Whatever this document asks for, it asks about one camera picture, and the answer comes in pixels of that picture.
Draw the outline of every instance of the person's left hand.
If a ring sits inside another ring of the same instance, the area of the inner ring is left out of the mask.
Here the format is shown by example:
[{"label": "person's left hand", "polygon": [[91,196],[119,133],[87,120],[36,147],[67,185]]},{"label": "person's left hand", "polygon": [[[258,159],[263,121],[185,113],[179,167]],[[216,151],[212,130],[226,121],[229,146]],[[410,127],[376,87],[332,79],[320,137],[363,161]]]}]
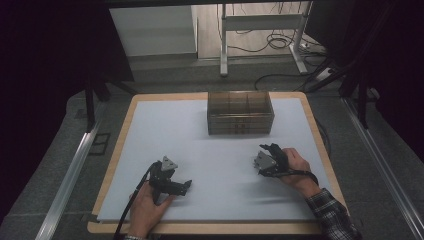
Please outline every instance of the person's left hand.
[{"label": "person's left hand", "polygon": [[131,206],[128,235],[146,238],[175,198],[170,195],[159,206],[156,206],[153,203],[152,193],[153,187],[145,182]]}]

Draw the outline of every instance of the plaid shirt sleeve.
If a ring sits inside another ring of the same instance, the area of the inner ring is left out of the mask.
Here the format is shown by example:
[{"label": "plaid shirt sleeve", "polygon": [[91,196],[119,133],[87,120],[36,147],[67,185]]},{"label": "plaid shirt sleeve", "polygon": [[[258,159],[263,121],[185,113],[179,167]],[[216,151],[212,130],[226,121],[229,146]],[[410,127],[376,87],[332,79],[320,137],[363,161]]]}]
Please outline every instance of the plaid shirt sleeve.
[{"label": "plaid shirt sleeve", "polygon": [[351,223],[346,208],[331,193],[323,188],[322,192],[306,199],[318,219],[323,235],[331,240],[359,240],[361,233]]}]

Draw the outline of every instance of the plastic drawer organizer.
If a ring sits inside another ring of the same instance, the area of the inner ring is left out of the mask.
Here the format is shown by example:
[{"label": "plastic drawer organizer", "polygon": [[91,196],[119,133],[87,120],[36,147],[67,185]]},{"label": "plastic drawer organizer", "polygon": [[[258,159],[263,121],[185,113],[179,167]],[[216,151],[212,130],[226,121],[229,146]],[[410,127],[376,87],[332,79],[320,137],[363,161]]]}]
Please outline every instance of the plastic drawer organizer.
[{"label": "plastic drawer organizer", "polygon": [[211,92],[208,95],[208,132],[269,134],[274,111],[268,92]]}]

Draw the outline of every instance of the hand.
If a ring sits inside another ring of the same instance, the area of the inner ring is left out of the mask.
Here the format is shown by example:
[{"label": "hand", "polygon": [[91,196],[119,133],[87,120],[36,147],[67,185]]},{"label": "hand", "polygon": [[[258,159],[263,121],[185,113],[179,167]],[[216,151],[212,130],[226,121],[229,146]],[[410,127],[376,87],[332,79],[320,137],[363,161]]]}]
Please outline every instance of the hand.
[{"label": "hand", "polygon": [[[289,168],[293,170],[311,171],[308,161],[303,159],[294,148],[284,148],[289,160]],[[319,186],[308,176],[290,175],[280,178],[281,181],[299,191],[303,197],[309,198],[321,192]]]},{"label": "hand", "polygon": [[156,206],[153,203],[152,193],[153,187],[145,182],[131,206],[128,235],[146,238],[175,198],[170,195],[159,206]]}]

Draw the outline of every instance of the white paper sheet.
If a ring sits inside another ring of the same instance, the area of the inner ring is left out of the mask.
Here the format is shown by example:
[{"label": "white paper sheet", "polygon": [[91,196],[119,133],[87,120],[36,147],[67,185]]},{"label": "white paper sheet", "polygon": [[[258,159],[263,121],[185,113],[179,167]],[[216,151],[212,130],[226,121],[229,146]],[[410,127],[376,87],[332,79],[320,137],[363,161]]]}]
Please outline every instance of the white paper sheet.
[{"label": "white paper sheet", "polygon": [[119,220],[148,167],[165,155],[179,166],[172,180],[193,183],[163,220],[314,219],[296,191],[253,167],[259,144],[295,147],[320,186],[332,191],[300,99],[272,99],[272,105],[269,135],[209,136],[206,100],[139,102],[98,220]]}]

